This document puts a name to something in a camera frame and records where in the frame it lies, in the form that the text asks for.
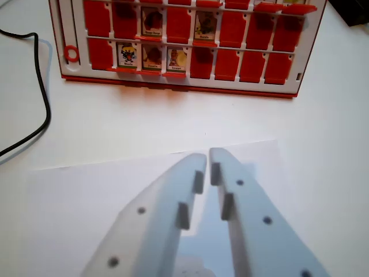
white plastic frame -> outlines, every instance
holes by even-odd
[[[52,23],[54,26],[55,33],[55,41],[58,48],[59,62],[61,67],[61,73],[64,76],[75,76],[75,77],[89,77],[89,78],[103,78],[103,79],[112,79],[112,80],[124,80],[124,81],[138,81],[138,82],[147,82],[147,83],[161,83],[161,84],[172,84],[172,85],[185,85],[185,86],[193,86],[193,87],[205,87],[205,88],[221,88],[221,89],[235,89],[241,91],[257,91],[257,92],[274,92],[274,93],[291,93],[296,94],[299,90],[300,83],[302,78],[300,76],[303,75],[308,58],[310,56],[310,52],[312,50],[312,46],[314,44],[315,36],[318,31],[319,23],[322,17],[322,13],[325,7],[325,0],[310,0],[308,3],[310,5],[315,5],[318,10],[316,12],[309,13],[305,15],[306,18],[303,31],[300,36],[299,44],[295,48],[293,53],[281,52],[281,51],[273,51],[273,36],[270,39],[268,49],[266,51],[262,50],[248,50],[246,49],[245,39],[243,40],[242,46],[240,49],[237,48],[228,48],[228,47],[218,47],[223,49],[230,49],[239,51],[238,56],[240,56],[238,72],[236,75],[235,81],[223,81],[223,80],[215,80],[214,70],[216,64],[216,56],[217,49],[214,49],[214,58],[213,58],[213,68],[210,75],[210,79],[198,79],[190,77],[190,61],[191,61],[191,48],[193,46],[193,35],[194,35],[194,24],[195,24],[195,14],[196,10],[208,10],[211,12],[219,12],[217,16],[217,30],[215,43],[219,45],[219,34],[221,27],[221,16],[224,10],[229,11],[237,11],[246,14],[246,31],[248,30],[248,24],[250,22],[250,15],[253,12],[254,5],[253,1],[250,1],[248,10],[235,10],[235,9],[225,9],[224,5],[219,7],[218,9],[212,8],[201,8],[196,7],[196,1],[192,0],[190,6],[185,5],[169,5],[168,0],[163,0],[163,4],[150,4],[150,3],[141,3],[138,0],[134,0],[134,2],[130,2],[136,6],[137,12],[137,35],[141,33],[141,6],[162,6],[164,8],[163,11],[163,37],[162,42],[142,42],[139,39],[130,40],[130,39],[116,39],[114,38],[114,30],[112,26],[112,11],[111,11],[111,1],[102,1],[107,3],[106,9],[110,11],[110,19],[111,19],[111,32],[108,38],[99,38],[105,39],[111,42],[112,51],[113,51],[113,68],[116,67],[117,58],[116,58],[116,42],[133,42],[133,43],[143,43],[143,44],[162,44],[163,45],[163,54],[162,54],[162,73],[166,72],[167,68],[167,46],[174,47],[185,47],[189,48],[188,56],[187,56],[187,69],[186,69],[186,78],[173,78],[173,77],[164,77],[164,76],[147,76],[140,74],[132,74],[132,73],[123,73],[123,72],[110,72],[104,70],[93,70],[91,68],[91,63],[89,61],[89,51],[87,38],[98,38],[93,36],[88,36],[88,32],[85,26],[84,19],[84,7],[83,0],[49,0],[50,8],[52,13]],[[278,0],[277,3],[283,3],[283,0]],[[61,10],[61,18],[59,18],[59,6]],[[191,10],[191,32],[190,39],[188,44],[176,44],[176,43],[167,43],[166,37],[166,28],[167,28],[167,12],[165,7],[167,6],[177,6],[181,8],[186,8]],[[280,12],[277,12],[274,17],[275,23],[277,22],[278,15]],[[63,38],[67,45],[76,46],[79,50],[80,61],[76,63],[67,62],[64,57],[64,45]],[[259,83],[246,83],[239,81],[239,71],[242,63],[243,52],[244,51],[261,51],[266,53],[264,58],[266,59],[263,75],[260,79]],[[289,73],[289,77],[286,79],[284,85],[274,85],[274,84],[265,84],[264,83],[264,72],[266,69],[266,65],[268,64],[269,53],[287,53],[293,59],[293,63],[291,66],[291,70]],[[138,53],[137,59],[137,70],[141,69],[142,61],[141,55]]]

white table surface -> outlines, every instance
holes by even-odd
[[[62,80],[46,0],[13,0],[0,28],[36,31],[54,47],[52,122],[0,166],[0,275],[17,276],[28,170],[278,139],[299,202],[291,220],[333,276],[369,271],[369,35],[327,5],[298,98],[175,92]],[[0,36],[0,148],[45,112],[32,41]],[[47,47],[40,46],[43,72]]]

guess who game board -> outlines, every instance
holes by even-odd
[[[62,77],[297,96],[325,0],[49,0]]]

black cable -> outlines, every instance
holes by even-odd
[[[39,133],[41,133],[43,130],[47,129],[50,122],[51,122],[51,109],[50,109],[50,104],[48,102],[47,99],[47,94],[46,94],[46,90],[45,90],[45,86],[44,83],[42,82],[42,77],[41,77],[41,72],[40,72],[40,64],[39,64],[39,35],[37,33],[28,33],[26,35],[17,35],[15,33],[9,33],[9,32],[5,32],[3,30],[0,29],[0,33],[5,35],[5,36],[9,36],[11,38],[15,38],[15,39],[26,39],[26,38],[30,38],[31,36],[35,37],[35,44],[34,44],[34,53],[35,53],[35,68],[36,68],[36,74],[37,74],[37,79],[39,80],[39,85],[40,85],[40,89],[41,89],[41,94],[42,94],[42,98],[44,100],[44,104],[45,104],[45,108],[46,108],[46,118],[44,123],[42,123],[42,125],[35,130],[33,133],[29,134],[28,136],[26,136],[24,139],[18,141],[17,143],[14,143],[13,145],[9,146],[8,148],[2,150],[0,152],[0,157],[4,156],[6,153],[10,152],[11,150],[16,149],[17,147],[21,146],[22,144],[26,143],[27,141],[29,141],[30,139],[34,138],[35,136],[37,136]]]

character card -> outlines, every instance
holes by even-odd
[[[194,39],[214,41],[216,28],[217,18],[213,12],[196,12]]]
[[[161,48],[157,45],[142,45],[143,70],[161,70]]]
[[[137,50],[132,43],[116,44],[118,66],[122,68],[137,68]]]
[[[141,8],[142,15],[142,35],[162,36],[163,34],[163,15],[158,8]]]
[[[168,48],[167,71],[186,72],[187,53],[183,48]]]

